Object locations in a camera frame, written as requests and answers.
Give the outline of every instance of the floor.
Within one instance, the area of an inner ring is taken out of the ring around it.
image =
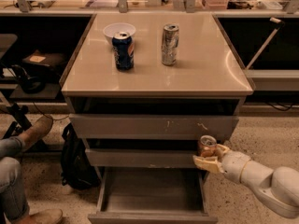
[[[295,112],[244,112],[231,139],[225,143],[233,150],[250,155],[255,161],[270,167],[288,166],[299,170],[299,110]],[[39,115],[28,115],[34,122]],[[61,133],[68,123],[65,115],[53,115],[56,120],[47,144],[61,144]],[[0,135],[12,121],[0,115]],[[61,208],[64,224],[87,224],[88,214],[95,213],[98,189],[72,190],[61,184],[59,153],[25,154],[23,176],[31,212],[46,208]],[[295,224],[297,219],[279,217],[264,207],[245,187],[210,174],[204,186],[207,210],[218,217],[220,224]]]

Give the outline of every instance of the jeans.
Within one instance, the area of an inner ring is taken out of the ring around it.
[[[29,214],[20,163],[13,159],[24,149],[17,136],[0,140],[0,204],[7,219],[14,223]]]

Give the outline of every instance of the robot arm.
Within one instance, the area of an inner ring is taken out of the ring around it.
[[[299,216],[299,172],[288,167],[273,170],[222,145],[215,150],[211,157],[194,156],[195,165],[248,187],[261,203],[282,217]]]

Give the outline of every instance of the person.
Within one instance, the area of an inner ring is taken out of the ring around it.
[[[62,221],[60,209],[48,209],[29,215],[29,205],[22,181],[21,165],[15,155],[29,149],[46,136],[52,127],[53,118],[42,116],[28,130],[18,136],[0,140],[0,204],[13,224],[58,224]]]

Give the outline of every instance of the white bowl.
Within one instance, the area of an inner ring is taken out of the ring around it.
[[[133,25],[129,23],[118,22],[106,26],[103,30],[103,33],[107,42],[112,46],[112,38],[117,32],[126,32],[129,33],[131,37],[134,37],[135,31],[136,28]]]

